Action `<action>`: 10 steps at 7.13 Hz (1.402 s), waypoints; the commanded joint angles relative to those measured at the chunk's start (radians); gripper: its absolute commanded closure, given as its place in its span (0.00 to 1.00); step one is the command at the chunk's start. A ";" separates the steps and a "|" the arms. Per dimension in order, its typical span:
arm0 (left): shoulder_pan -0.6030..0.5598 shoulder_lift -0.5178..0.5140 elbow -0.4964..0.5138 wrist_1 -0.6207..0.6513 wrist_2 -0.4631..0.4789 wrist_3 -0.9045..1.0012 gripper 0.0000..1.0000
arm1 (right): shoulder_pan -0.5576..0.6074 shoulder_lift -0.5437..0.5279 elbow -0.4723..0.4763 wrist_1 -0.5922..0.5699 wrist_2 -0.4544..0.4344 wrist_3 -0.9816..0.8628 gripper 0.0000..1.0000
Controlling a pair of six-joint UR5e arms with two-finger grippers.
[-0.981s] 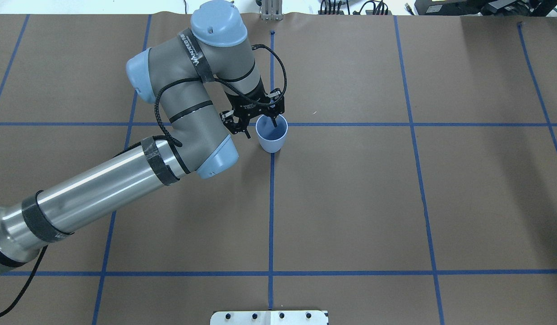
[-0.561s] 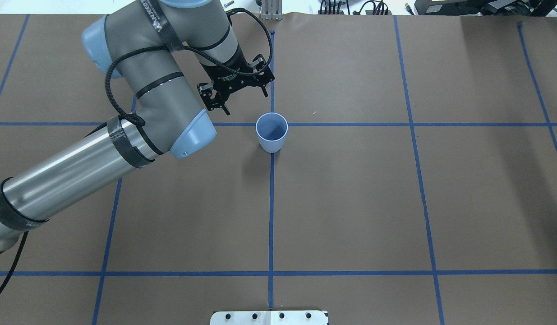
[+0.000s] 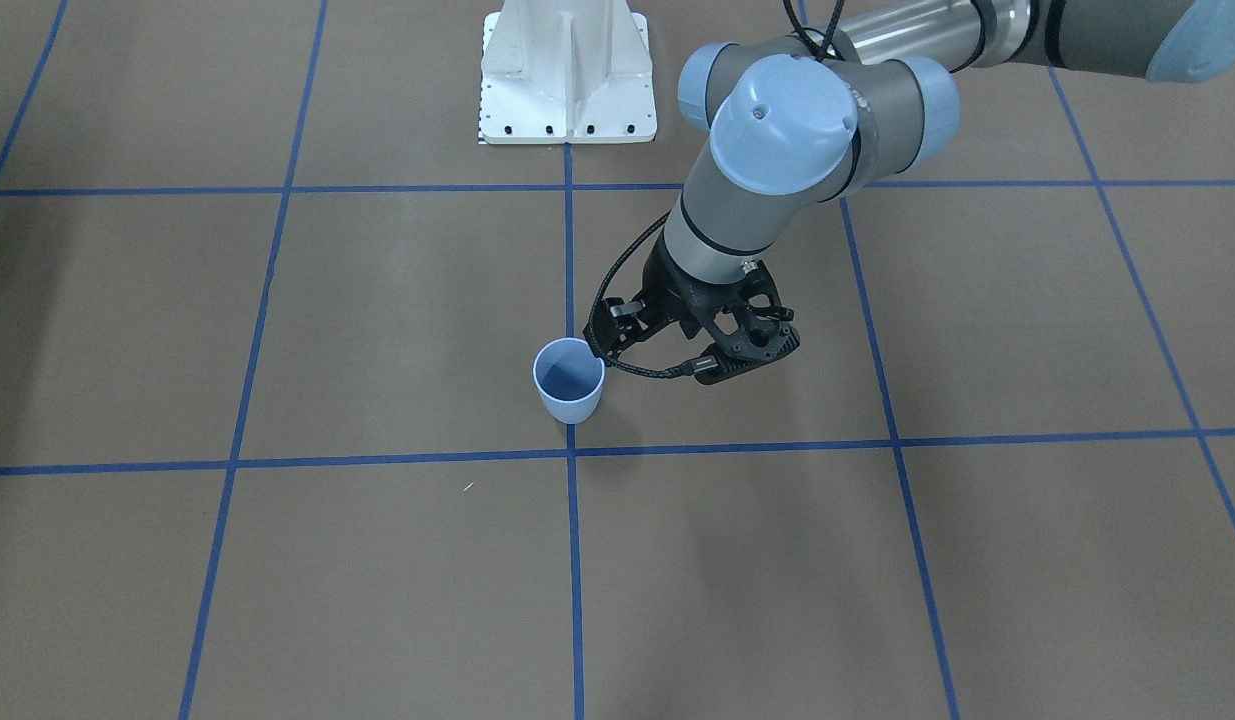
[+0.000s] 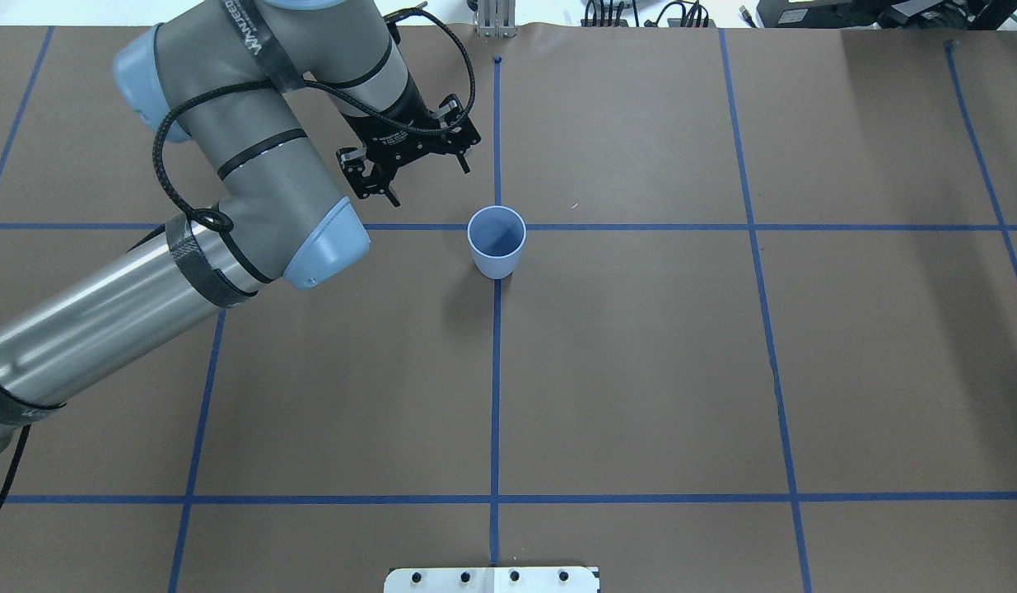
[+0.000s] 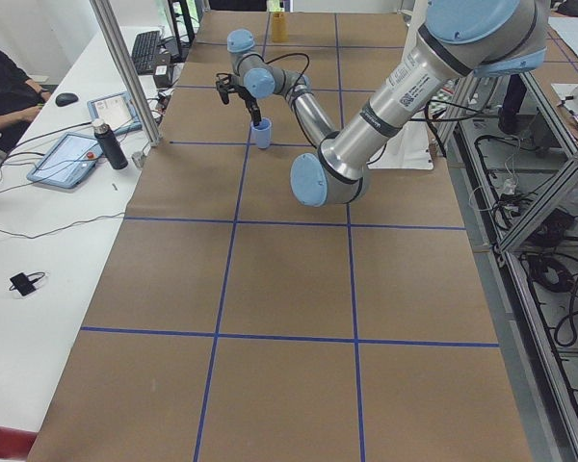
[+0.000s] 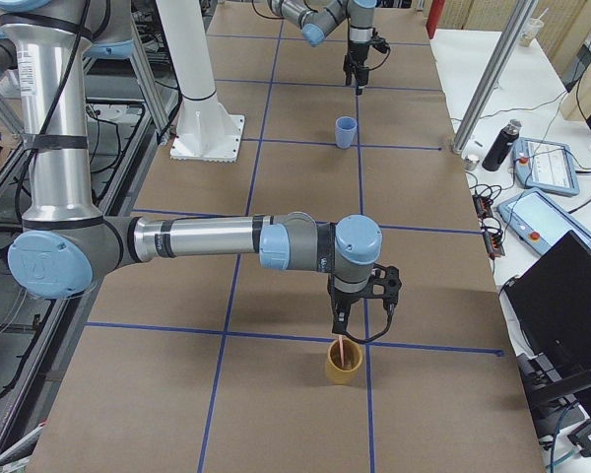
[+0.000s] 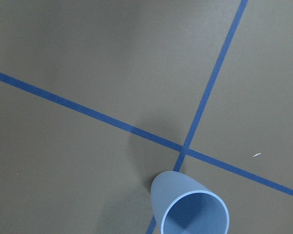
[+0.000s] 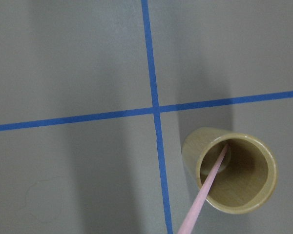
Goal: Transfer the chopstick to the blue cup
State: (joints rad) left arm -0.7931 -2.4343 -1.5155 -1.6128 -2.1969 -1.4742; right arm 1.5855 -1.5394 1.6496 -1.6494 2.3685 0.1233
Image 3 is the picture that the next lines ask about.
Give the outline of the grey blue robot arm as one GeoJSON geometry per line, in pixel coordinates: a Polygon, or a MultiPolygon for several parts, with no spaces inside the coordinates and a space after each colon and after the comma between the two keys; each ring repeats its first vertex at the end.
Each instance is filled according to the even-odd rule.
{"type": "Polygon", "coordinates": [[[900,1],[699,47],[677,101],[706,141],[632,243],[652,247],[640,290],[597,291],[592,354],[704,387],[789,356],[800,338],[764,252],[803,209],[940,154],[960,127],[955,74],[1007,63],[1207,82],[1235,63],[1235,1],[900,1]]]}

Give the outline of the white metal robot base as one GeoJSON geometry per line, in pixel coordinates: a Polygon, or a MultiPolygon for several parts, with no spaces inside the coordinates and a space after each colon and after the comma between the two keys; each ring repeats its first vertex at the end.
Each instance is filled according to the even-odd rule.
{"type": "Polygon", "coordinates": [[[650,23],[626,1],[506,1],[480,36],[477,138],[648,143],[658,132],[650,23]]]}

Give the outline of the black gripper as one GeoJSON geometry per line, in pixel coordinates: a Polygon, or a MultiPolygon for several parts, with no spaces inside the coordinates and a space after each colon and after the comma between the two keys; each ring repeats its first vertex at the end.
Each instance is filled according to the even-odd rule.
{"type": "Polygon", "coordinates": [[[709,333],[693,359],[693,377],[713,387],[760,366],[777,363],[800,346],[794,310],[778,305],[763,261],[739,261],[735,282],[700,282],[672,258],[666,240],[655,241],[643,266],[643,287],[632,300],[606,296],[590,311],[582,337],[599,359],[618,359],[634,345],[680,325],[685,338],[709,333]]]}

